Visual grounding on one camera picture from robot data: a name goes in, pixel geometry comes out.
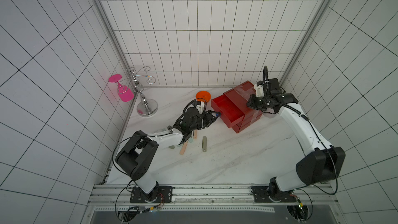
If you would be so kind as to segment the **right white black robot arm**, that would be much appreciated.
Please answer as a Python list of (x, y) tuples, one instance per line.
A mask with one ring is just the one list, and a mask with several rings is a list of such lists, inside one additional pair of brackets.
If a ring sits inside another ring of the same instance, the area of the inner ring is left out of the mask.
[(249, 97), (247, 106), (264, 114), (280, 115), (294, 132), (304, 153), (304, 158), (292, 171), (270, 180), (267, 191), (271, 199), (276, 201), (280, 195), (295, 189), (337, 180), (346, 154), (320, 134), (296, 97), (284, 92), (278, 79), (267, 75), (254, 89), (256, 92)]

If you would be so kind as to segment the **red top drawer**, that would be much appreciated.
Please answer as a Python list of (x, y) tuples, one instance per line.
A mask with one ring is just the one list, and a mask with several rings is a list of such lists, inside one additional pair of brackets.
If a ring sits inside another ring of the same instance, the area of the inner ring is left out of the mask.
[(250, 112), (246, 101), (238, 94), (223, 94), (211, 100), (214, 111), (221, 112), (220, 118), (228, 128), (242, 122)]

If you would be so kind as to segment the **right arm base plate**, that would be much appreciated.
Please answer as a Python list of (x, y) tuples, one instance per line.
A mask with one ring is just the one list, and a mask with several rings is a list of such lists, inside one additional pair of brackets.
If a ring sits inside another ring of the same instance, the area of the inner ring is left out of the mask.
[(294, 203), (296, 197), (291, 192), (281, 192), (278, 189), (269, 189), (269, 186), (252, 186), (250, 192), (256, 203)]

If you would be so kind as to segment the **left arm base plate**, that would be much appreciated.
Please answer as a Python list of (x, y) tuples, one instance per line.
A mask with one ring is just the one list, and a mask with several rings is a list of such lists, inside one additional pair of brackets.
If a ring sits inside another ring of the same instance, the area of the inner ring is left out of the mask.
[(159, 204), (171, 203), (173, 196), (172, 186), (155, 186), (150, 193), (144, 193), (138, 186), (132, 188), (130, 203), (134, 204)]

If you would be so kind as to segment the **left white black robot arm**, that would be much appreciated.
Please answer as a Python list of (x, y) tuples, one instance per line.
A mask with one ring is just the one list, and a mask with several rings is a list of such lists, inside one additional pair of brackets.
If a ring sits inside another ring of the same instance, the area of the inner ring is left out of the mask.
[(220, 112), (195, 107), (183, 110), (173, 126), (158, 134), (135, 132), (116, 155), (116, 164), (130, 177), (142, 193), (156, 196), (159, 183), (148, 172), (157, 150), (187, 142), (195, 130), (209, 127), (221, 116)]

